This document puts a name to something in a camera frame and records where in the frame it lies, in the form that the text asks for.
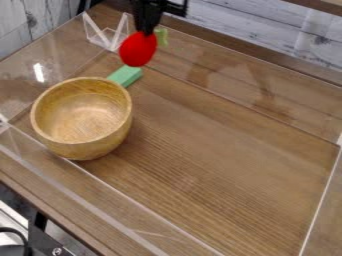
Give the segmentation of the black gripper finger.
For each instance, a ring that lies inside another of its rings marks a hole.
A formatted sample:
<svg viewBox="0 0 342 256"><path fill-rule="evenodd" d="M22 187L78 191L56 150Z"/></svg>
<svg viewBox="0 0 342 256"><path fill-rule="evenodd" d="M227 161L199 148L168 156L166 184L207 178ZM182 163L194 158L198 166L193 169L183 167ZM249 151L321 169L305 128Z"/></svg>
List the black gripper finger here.
<svg viewBox="0 0 342 256"><path fill-rule="evenodd" d="M160 23L167 0L131 0L131 5L135 28L148 36Z"/></svg>

